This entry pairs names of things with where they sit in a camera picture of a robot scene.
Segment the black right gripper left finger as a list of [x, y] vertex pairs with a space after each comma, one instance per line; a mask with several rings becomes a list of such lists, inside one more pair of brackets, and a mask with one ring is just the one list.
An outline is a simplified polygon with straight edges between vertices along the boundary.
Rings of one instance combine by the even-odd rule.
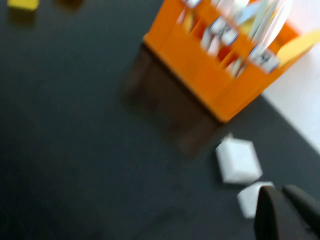
[[283, 188], [260, 188], [253, 228], [257, 240], [314, 240]]

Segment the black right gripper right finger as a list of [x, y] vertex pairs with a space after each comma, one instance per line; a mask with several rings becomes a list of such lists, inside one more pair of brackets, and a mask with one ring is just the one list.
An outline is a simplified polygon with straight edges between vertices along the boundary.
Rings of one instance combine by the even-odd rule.
[[301, 218], [305, 231], [314, 240], [320, 239], [320, 201], [296, 185], [284, 185], [283, 194]]

